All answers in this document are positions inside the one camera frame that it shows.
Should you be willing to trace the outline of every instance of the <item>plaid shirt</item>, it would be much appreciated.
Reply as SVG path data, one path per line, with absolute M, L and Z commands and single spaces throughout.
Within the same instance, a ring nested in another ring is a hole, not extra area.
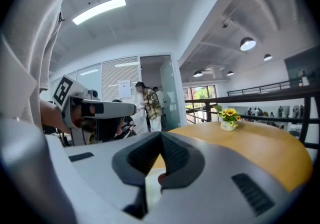
M 142 95 L 143 101 L 148 101 L 148 103 L 144 104 L 144 108 L 149 119 L 153 120 L 156 117 L 161 117 L 162 108 L 159 103 L 157 94 L 152 89 L 146 88 L 144 89 Z

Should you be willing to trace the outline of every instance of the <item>railing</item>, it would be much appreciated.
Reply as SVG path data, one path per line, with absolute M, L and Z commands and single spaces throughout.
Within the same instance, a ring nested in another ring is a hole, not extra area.
M 272 91 L 278 91 L 283 89 L 288 89 L 294 86 L 302 86 L 302 78 L 291 79 L 283 82 L 270 83 L 263 86 L 256 86 L 241 90 L 231 90 L 227 91 L 228 96 L 236 96 L 236 95 L 247 95 L 247 94 L 260 94 Z
M 317 108 L 318 118 L 310 118 L 311 98 L 314 97 Z M 270 117 L 270 116 L 254 116 L 254 115 L 241 115 L 242 118 L 260 121 L 273 121 L 283 123 L 299 123 L 302 124 L 299 140 L 306 148 L 318 150 L 318 143 L 305 142 L 309 124 L 320 124 L 320 86 L 308 85 L 289 89 L 281 89 L 278 91 L 271 91 L 259 94 L 245 94 L 238 96 L 220 97 L 220 98 L 207 98 L 207 99 L 193 99 L 185 100 L 185 103 L 203 103 L 205 104 L 204 110 L 198 108 L 186 108 L 189 113 L 187 115 L 198 118 L 204 122 L 211 122 L 211 114 L 218 114 L 218 112 L 211 111 L 214 105 L 219 103 L 248 103 L 248 102 L 268 102 L 268 101 L 283 101 L 304 99 L 304 116 L 303 118 L 289 118 L 289 117 Z M 198 111 L 206 112 L 206 119 L 200 118 L 191 113 Z

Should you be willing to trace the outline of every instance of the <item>flower pot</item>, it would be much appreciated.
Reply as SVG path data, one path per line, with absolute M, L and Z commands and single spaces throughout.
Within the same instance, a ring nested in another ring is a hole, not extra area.
M 235 126 L 233 125 L 230 125 L 229 122 L 227 121 L 221 121 L 221 129 L 225 130 L 225 131 L 228 131 L 228 132 L 232 132 L 234 129 L 236 129 Z

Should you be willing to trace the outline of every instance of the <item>yellow table top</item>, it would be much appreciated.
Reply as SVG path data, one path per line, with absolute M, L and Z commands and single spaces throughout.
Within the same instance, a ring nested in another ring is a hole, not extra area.
M 288 192 L 310 179 L 312 161 L 298 139 L 270 125 L 246 121 L 237 123 L 238 127 L 234 131 L 221 129 L 220 122 L 204 122 L 170 132 L 238 152 L 275 177 Z M 153 168 L 164 167 L 165 162 L 159 156 Z

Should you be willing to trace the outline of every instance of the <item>sunflower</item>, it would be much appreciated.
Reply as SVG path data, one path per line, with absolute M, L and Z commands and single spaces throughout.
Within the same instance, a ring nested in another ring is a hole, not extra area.
M 236 110 L 234 110 L 233 108 L 229 108 L 226 110 L 226 114 L 230 117 L 233 116 L 236 112 Z

